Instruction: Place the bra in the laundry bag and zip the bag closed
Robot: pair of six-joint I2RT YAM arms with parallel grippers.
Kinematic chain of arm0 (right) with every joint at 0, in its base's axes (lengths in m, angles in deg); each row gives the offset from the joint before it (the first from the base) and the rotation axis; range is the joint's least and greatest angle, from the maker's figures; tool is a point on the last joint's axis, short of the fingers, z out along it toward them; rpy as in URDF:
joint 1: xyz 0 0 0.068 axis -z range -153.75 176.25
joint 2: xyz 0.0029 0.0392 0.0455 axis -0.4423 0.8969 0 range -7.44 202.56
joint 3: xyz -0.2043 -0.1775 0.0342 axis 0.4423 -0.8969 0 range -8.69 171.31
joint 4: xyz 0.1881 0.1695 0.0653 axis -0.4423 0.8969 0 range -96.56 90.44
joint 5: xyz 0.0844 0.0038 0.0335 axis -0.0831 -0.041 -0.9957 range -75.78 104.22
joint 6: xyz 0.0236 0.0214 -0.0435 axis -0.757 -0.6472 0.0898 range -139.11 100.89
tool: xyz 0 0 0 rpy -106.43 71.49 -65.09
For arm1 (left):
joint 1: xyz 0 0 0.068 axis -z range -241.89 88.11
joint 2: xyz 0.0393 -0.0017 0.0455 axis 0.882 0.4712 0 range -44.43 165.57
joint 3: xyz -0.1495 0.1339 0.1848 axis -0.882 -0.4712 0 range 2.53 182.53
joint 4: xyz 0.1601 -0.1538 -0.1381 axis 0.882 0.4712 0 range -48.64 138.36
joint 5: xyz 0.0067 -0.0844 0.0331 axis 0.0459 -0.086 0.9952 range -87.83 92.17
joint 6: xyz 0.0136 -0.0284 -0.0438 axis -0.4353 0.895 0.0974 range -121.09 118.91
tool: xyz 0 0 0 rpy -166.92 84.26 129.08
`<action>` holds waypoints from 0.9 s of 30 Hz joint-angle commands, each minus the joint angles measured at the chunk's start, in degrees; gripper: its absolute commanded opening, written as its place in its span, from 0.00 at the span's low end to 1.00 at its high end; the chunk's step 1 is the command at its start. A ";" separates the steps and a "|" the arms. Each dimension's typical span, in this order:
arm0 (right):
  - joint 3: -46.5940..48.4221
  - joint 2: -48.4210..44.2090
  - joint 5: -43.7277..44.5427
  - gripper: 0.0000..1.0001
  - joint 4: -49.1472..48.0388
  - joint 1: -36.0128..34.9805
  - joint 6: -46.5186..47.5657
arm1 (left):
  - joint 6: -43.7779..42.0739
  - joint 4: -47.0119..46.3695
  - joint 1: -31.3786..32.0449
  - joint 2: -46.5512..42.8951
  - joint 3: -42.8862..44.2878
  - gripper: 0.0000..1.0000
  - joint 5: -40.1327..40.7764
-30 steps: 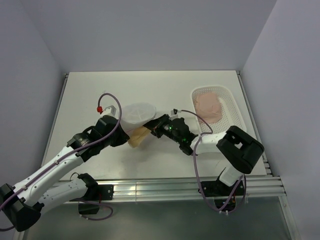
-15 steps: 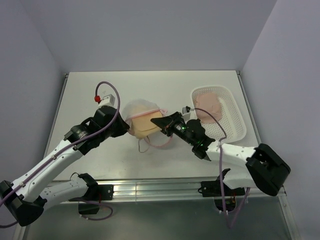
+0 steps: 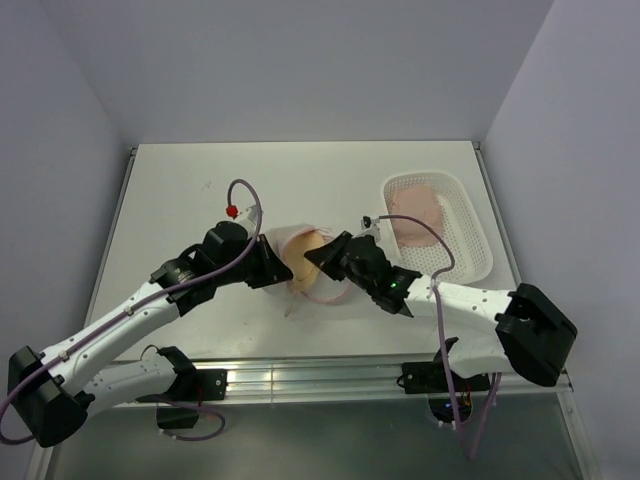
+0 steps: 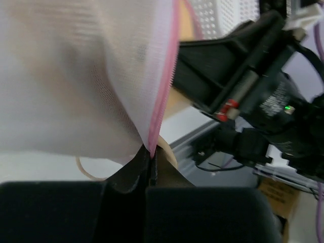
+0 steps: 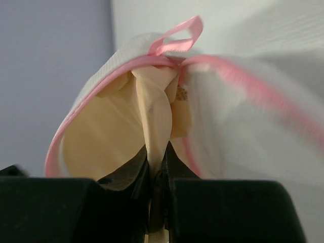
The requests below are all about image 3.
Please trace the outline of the beige bra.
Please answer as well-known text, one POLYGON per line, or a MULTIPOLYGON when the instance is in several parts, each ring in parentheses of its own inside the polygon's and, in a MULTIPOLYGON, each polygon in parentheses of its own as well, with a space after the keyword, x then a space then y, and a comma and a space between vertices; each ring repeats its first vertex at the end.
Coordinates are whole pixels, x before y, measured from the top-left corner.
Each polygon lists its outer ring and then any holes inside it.
POLYGON ((315 283, 319 269, 304 258, 304 253, 323 245, 325 240, 322 234, 317 230, 306 230, 292 237, 284 246, 282 258, 293 273, 293 279, 289 282, 292 292, 306 292, 315 283))

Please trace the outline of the white mesh laundry bag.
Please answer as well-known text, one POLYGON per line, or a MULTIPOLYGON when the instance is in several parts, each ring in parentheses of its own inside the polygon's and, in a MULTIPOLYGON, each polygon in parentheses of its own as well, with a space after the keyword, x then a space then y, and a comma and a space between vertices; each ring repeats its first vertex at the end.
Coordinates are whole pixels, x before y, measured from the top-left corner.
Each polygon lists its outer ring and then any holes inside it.
POLYGON ((334 284, 318 267, 307 260, 307 251, 327 246, 334 237, 328 230, 310 224, 297 224, 272 228, 265 233, 266 240, 293 278, 282 285, 265 287, 270 294, 289 294, 321 305, 336 305, 345 300, 351 284, 340 281, 334 284))

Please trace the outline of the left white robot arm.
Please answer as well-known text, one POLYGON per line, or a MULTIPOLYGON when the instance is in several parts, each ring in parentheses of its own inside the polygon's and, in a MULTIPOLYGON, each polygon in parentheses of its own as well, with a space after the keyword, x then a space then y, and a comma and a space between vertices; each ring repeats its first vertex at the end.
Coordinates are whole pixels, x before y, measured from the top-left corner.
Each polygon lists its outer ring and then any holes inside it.
POLYGON ((71 337, 36 351, 28 346, 9 360, 8 394, 42 447, 76 433, 91 417, 138 399, 198 411, 192 397, 199 376, 174 346, 120 367, 112 361, 155 330, 186 316, 224 286, 261 289, 292 280, 282 259, 284 231, 260 232, 258 222, 223 221, 204 240, 164 262, 149 280, 109 314, 71 337))

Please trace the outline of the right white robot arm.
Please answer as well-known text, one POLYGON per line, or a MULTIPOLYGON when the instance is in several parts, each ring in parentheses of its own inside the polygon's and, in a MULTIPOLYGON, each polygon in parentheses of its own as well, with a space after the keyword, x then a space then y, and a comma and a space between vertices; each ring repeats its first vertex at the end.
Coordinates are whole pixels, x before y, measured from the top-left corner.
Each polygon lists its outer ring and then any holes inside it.
POLYGON ((488 373, 516 373, 553 387, 577 337, 576 326, 534 285, 483 290, 434 282, 393 265, 370 235, 344 232, 304 257, 329 278, 349 280, 389 314, 433 317, 438 328, 462 326, 432 368, 435 383, 446 390, 488 373))

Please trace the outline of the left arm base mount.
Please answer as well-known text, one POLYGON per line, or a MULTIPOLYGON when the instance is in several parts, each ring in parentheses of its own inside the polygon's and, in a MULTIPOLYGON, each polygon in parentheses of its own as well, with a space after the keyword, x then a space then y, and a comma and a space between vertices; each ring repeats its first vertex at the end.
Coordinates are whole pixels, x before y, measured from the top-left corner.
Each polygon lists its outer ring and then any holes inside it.
POLYGON ((161 435, 181 441, 204 441, 222 434, 225 417, 214 410, 210 402, 225 399, 228 371, 197 370, 195 380, 183 393, 146 395, 138 403, 156 405, 156 424, 161 435), (200 421, 211 421, 215 429, 208 434, 196 433, 200 421))

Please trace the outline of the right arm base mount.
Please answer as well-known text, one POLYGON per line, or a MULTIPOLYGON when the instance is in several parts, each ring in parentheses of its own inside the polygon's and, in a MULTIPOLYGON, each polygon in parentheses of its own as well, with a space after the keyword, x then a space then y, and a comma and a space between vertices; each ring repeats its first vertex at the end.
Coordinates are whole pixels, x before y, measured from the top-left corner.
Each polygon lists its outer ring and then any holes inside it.
MULTIPOLYGON (((490 380, 487 374, 463 379, 452 373, 454 391, 462 422, 469 420, 473 414, 474 392, 488 392, 490 380)), ((434 418, 443 424, 452 424, 454 419, 453 404, 450 400, 444 367, 439 361, 405 362, 401 365, 401 374, 396 378, 396 385, 407 395, 444 394, 442 398, 429 398, 429 409, 434 418)))

